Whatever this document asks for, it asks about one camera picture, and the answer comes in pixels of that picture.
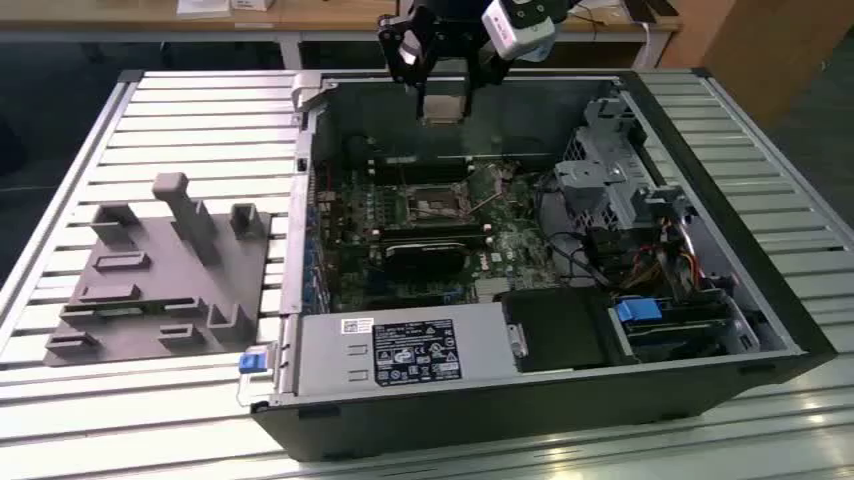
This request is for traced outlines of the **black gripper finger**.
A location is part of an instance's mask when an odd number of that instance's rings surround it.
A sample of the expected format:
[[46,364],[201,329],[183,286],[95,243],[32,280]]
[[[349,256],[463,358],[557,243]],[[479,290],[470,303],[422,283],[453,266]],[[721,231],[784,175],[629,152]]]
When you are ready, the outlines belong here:
[[438,62],[434,20],[430,9],[413,4],[406,13],[378,19],[378,41],[395,83],[415,89],[415,117],[425,117],[426,84]]
[[481,49],[466,56],[463,117],[473,111],[475,91],[487,85],[501,85],[509,73],[509,61],[491,49]]

